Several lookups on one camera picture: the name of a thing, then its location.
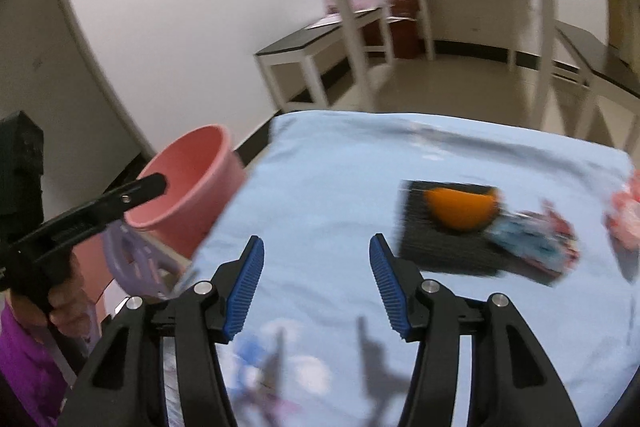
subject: purple plastic stool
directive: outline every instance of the purple plastic stool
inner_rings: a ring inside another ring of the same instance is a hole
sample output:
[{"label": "purple plastic stool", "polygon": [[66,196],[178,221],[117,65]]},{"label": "purple plastic stool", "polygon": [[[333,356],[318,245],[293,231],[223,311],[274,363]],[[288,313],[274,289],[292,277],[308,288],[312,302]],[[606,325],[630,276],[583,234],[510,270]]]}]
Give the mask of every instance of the purple plastic stool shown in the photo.
[{"label": "purple plastic stool", "polygon": [[179,277],[180,264],[140,237],[123,221],[114,221],[102,233],[107,266],[113,278],[129,295],[165,299],[171,289],[162,280],[160,269]]}]

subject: person's hand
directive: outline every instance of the person's hand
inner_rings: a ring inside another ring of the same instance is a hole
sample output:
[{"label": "person's hand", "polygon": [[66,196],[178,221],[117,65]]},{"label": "person's hand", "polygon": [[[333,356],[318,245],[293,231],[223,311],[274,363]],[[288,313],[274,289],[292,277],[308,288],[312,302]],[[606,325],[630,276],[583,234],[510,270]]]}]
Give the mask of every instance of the person's hand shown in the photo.
[{"label": "person's hand", "polygon": [[[89,300],[82,289],[84,279],[74,254],[71,254],[70,263],[71,277],[49,291],[49,302],[53,306],[49,318],[63,335],[85,337],[91,327],[91,319],[87,313]],[[23,328],[47,325],[44,313],[27,297],[9,292],[7,302],[16,321]]]}]

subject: light blue tablecloth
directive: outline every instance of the light blue tablecloth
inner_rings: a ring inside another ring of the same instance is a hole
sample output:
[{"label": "light blue tablecloth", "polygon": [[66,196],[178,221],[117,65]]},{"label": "light blue tablecloth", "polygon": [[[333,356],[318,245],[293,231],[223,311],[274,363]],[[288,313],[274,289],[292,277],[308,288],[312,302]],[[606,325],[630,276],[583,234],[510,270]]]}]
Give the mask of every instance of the light blue tablecloth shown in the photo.
[{"label": "light blue tablecloth", "polygon": [[[603,212],[632,171],[597,144],[422,114],[299,112],[274,120],[271,145],[198,249],[180,284],[208,280],[248,238],[265,264],[242,333],[219,349],[240,425],[398,423],[417,344],[391,329],[369,267],[369,239],[399,244],[401,185],[495,185],[512,210],[552,200],[581,260],[553,287],[523,277],[428,274],[460,296],[510,296],[556,367],[584,427],[595,427],[640,364],[636,282],[621,275]],[[470,342],[461,350],[454,425],[466,424]],[[269,399],[277,389],[279,399]]]}]

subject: pink bucket rim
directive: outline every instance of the pink bucket rim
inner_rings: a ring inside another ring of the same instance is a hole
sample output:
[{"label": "pink bucket rim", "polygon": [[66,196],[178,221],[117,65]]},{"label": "pink bucket rim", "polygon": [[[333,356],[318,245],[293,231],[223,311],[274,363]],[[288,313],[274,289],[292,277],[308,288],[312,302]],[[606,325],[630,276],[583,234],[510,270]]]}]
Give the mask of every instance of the pink bucket rim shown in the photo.
[{"label": "pink bucket rim", "polygon": [[202,177],[200,178],[198,183],[193,185],[193,187],[191,187],[191,189],[188,190],[188,192],[185,195],[183,195],[183,197],[181,197],[180,200],[178,200],[178,202],[176,204],[174,204],[174,206],[172,206],[172,208],[170,208],[168,211],[165,211],[164,213],[160,214],[158,217],[156,217],[154,219],[151,219],[150,221],[145,221],[144,223],[135,223],[135,222],[133,222],[129,218],[129,216],[127,215],[127,214],[129,214],[129,212],[126,212],[125,213],[125,220],[127,221],[127,223],[130,226],[132,226],[133,228],[135,228],[137,230],[149,230],[149,229],[152,229],[156,225],[158,225],[159,223],[164,221],[167,217],[170,217],[171,215],[175,214],[179,210],[182,210],[185,206],[188,206],[188,204],[191,203],[191,197],[194,194],[196,194],[199,190],[201,190],[202,186],[209,180],[209,175],[213,171],[217,170],[218,167],[220,166],[220,164],[223,161],[225,161],[226,155],[231,149],[231,135],[229,133],[229,130],[224,125],[220,125],[220,124],[203,125],[201,127],[197,127],[196,129],[192,129],[189,132],[183,134],[179,138],[177,138],[174,141],[172,141],[164,149],[162,149],[161,152],[156,154],[151,159],[151,161],[145,166],[145,168],[142,169],[142,172],[140,172],[140,174],[138,175],[138,179],[143,178],[144,176],[146,176],[149,173],[149,171],[152,170],[154,160],[156,158],[160,157],[166,150],[168,150],[169,148],[174,146],[175,143],[178,143],[180,140],[182,140],[186,136],[189,136],[190,134],[193,134],[193,133],[195,133],[197,131],[200,131],[202,129],[208,129],[208,128],[218,129],[218,130],[220,130],[220,133],[222,133],[222,143],[220,144],[220,149],[223,150],[224,153],[223,154],[218,154],[218,156],[213,160],[213,162],[211,163],[209,168],[204,172],[204,174],[202,175]]}]

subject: bench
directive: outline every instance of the bench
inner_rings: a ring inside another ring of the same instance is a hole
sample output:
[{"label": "bench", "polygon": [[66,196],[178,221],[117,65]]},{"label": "bench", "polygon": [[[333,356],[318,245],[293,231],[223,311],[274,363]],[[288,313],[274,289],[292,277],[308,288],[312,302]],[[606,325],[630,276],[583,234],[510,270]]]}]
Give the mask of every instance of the bench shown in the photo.
[{"label": "bench", "polygon": [[[359,28],[367,24],[379,21],[380,33],[383,38],[383,46],[368,46],[366,51],[385,52],[387,64],[394,60],[391,33],[388,28],[386,9],[377,8],[356,13],[356,22]],[[314,55],[329,47],[334,42],[342,39],[342,23],[337,22],[316,28],[303,28],[287,35],[255,54],[262,74],[271,90],[274,101],[283,112],[303,109],[328,109],[329,102],[322,85],[322,78],[316,67]],[[286,99],[280,85],[273,73],[272,66],[277,64],[300,63],[302,74],[311,95],[312,103],[289,102]]]},{"label": "bench", "polygon": [[640,137],[640,81],[606,45],[586,30],[556,21],[556,35],[578,64],[578,84],[588,87],[574,137],[587,138],[595,117],[598,97],[620,104],[634,114],[624,150],[631,154]]}]

